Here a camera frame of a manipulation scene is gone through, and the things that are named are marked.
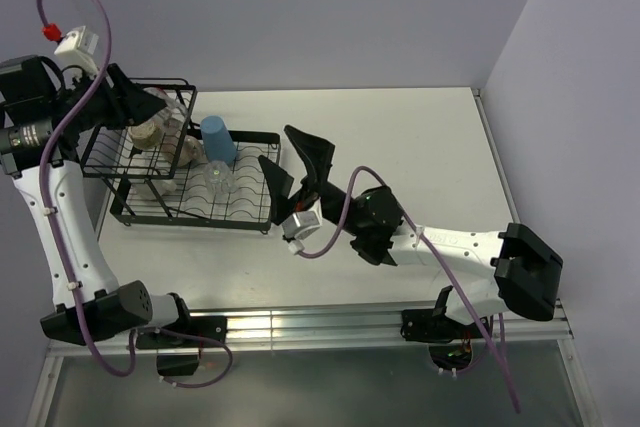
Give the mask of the small speckled stone cup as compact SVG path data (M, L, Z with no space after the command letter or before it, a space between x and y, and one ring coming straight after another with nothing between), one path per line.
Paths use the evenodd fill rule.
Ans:
M164 129L153 119L127 129L133 146L139 150L152 150L158 147L164 138Z

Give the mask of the small clear glass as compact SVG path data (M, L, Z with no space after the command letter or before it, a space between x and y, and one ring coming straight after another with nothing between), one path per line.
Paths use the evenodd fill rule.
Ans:
M146 87L144 91L164 102L164 107L153 117L153 121L158 126L163 128L181 128L184 125L187 108L182 103L170 97L164 90L157 87Z

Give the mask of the pink glazed mug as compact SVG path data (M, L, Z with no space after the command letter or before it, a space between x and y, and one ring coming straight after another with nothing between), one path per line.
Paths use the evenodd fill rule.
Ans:
M183 168L191 162L200 161L204 156L201 142L191 135L183 139L179 134L166 134L160 144L163 158L177 168Z

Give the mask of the large clear glass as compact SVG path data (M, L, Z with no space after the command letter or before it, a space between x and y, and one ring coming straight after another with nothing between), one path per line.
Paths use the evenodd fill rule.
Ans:
M203 178L213 199L236 191L236 181L231 168L223 161L214 160L205 164Z

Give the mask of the blue plastic cup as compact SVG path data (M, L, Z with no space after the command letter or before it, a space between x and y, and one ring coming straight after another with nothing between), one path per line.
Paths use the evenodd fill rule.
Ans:
M200 123L204 151L209 161L221 161L232 165L236 159L236 145L219 116L207 116Z

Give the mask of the white ceramic mug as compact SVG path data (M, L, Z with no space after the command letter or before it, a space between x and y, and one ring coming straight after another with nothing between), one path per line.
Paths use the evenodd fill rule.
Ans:
M160 179L168 174L165 168L158 168L146 158L134 157L130 163L130 182L136 194L143 200L155 201L158 197L173 194L177 184L173 179Z

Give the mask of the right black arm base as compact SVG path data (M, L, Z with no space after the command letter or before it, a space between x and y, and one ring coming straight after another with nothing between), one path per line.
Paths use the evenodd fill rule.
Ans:
M474 321L461 324L445 316L446 301L453 290L452 286L443 288L433 308L403 310L400 328L405 341L427 344L435 366L450 372L471 366L472 341L482 338Z

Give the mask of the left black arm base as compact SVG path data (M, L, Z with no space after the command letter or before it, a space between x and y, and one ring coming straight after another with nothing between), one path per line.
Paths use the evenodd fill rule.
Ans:
M156 370L162 380L209 385L219 381L232 365L227 332L225 316L196 316L185 325L143 329L135 346L138 351L156 354Z

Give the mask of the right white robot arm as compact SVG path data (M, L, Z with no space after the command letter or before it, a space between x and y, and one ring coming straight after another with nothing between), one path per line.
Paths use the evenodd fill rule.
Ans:
M285 135L306 175L293 177L260 156L271 199L271 221L289 250L306 260L326 256L341 234L371 265L438 267L449 280L432 312L435 330L452 337L504 312L553 319L563 260L532 229L509 223L499 231L455 231L419 225L373 169L359 166L341 189L329 180L334 145L291 125Z

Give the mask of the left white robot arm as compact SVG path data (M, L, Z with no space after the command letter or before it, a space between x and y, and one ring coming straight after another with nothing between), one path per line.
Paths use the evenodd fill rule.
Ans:
M24 199L45 251L53 313L46 337L75 345L140 327L159 328L183 346L195 322L179 295L152 295L141 281L120 284L100 249L86 208L76 148L95 127L122 130L151 119L164 102L127 78L116 64L96 84L82 74L71 87L49 58L24 56L1 65L1 166Z

